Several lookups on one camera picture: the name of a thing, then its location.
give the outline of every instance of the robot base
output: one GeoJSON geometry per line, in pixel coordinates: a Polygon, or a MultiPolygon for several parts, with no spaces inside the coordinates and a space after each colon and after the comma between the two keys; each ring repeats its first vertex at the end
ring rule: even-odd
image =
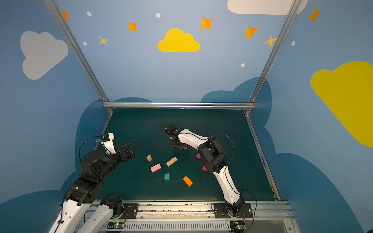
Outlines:
{"type": "MultiPolygon", "coordinates": [[[[228,213],[228,208],[226,203],[214,203],[214,214],[215,218],[232,218],[228,213]]],[[[250,203],[245,203],[242,209],[238,212],[237,218],[243,218],[244,213],[246,214],[246,218],[253,218],[253,210],[251,209],[250,203]]]]}

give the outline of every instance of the yellow star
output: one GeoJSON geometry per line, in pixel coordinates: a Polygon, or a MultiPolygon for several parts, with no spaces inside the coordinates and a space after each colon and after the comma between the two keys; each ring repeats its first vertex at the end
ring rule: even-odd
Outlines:
{"type": "Polygon", "coordinates": [[[68,17],[68,12],[67,11],[66,12],[62,12],[62,15],[65,18],[65,20],[70,21],[70,19],[68,17]]]}
{"type": "Polygon", "coordinates": [[[129,25],[128,31],[135,31],[135,32],[137,32],[137,29],[136,29],[136,24],[137,23],[130,23],[129,21],[127,21],[127,22],[128,22],[128,25],[129,25]]]}
{"type": "Polygon", "coordinates": [[[202,25],[201,25],[201,28],[207,28],[208,30],[210,30],[210,24],[212,22],[213,19],[205,19],[202,17],[202,25]]]}
{"type": "Polygon", "coordinates": [[[258,29],[258,28],[247,27],[247,32],[244,35],[244,37],[251,37],[252,38],[254,36],[254,32],[256,31],[256,29],[258,29]]]}
{"type": "Polygon", "coordinates": [[[277,40],[277,38],[273,39],[273,38],[272,38],[272,35],[270,35],[269,37],[270,37],[270,38],[269,38],[269,41],[265,42],[264,44],[270,44],[271,47],[272,47],[273,42],[274,42],[275,40],[277,40]]]}
{"type": "Polygon", "coordinates": [[[312,19],[312,22],[315,22],[316,16],[318,16],[320,13],[321,11],[316,10],[316,7],[315,7],[315,9],[312,12],[312,15],[310,15],[308,19],[312,19]]]}
{"type": "Polygon", "coordinates": [[[101,39],[101,42],[100,42],[100,44],[105,44],[106,46],[108,46],[108,45],[107,45],[107,43],[106,43],[106,41],[107,41],[108,39],[105,39],[105,40],[104,40],[104,39],[103,39],[103,38],[101,38],[101,37],[100,37],[100,39],[101,39]]]}

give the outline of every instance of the orange block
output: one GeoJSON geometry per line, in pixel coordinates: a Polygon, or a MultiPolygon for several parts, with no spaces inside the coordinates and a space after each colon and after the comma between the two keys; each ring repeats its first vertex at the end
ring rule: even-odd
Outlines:
{"type": "Polygon", "coordinates": [[[183,178],[183,180],[185,181],[185,183],[186,183],[189,187],[193,184],[193,182],[188,178],[188,176],[185,176],[185,177],[183,178]]]}

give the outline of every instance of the wooden block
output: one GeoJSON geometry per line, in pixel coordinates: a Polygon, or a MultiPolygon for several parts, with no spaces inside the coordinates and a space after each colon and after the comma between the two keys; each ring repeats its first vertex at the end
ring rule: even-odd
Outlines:
{"type": "Polygon", "coordinates": [[[183,178],[183,180],[185,181],[185,183],[186,183],[189,187],[193,184],[193,182],[188,178],[188,176],[185,176],[185,177],[183,178]]]}
{"type": "Polygon", "coordinates": [[[176,158],[176,157],[173,157],[170,161],[168,161],[166,164],[167,164],[167,166],[169,167],[169,166],[171,166],[174,162],[176,162],[178,160],[178,158],[176,158]]]}
{"type": "Polygon", "coordinates": [[[157,164],[157,165],[155,165],[155,166],[152,166],[150,169],[151,169],[151,172],[158,171],[159,169],[161,169],[161,165],[160,165],[160,164],[157,164]]]}

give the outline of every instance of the green table surface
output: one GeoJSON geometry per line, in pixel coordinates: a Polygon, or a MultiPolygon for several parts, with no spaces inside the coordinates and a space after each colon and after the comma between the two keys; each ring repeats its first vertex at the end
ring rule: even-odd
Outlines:
{"type": "MultiPolygon", "coordinates": [[[[197,150],[171,148],[165,123],[176,123],[201,136],[217,135],[230,161],[233,146],[222,134],[228,135],[235,148],[229,171],[237,189],[250,190],[258,201],[274,200],[243,111],[213,109],[115,109],[106,133],[114,133],[114,145],[136,140],[137,151],[134,159],[119,164],[104,181],[99,199],[110,193],[123,200],[224,200],[215,176],[202,170],[197,150]],[[174,156],[178,160],[167,167],[174,156]],[[162,168],[152,173],[150,167],[158,163],[162,168]],[[169,181],[164,180],[165,173],[170,173],[169,181]],[[192,186],[183,181],[185,176],[192,186]]],[[[246,201],[255,200],[248,192],[242,195],[246,201]]]]}

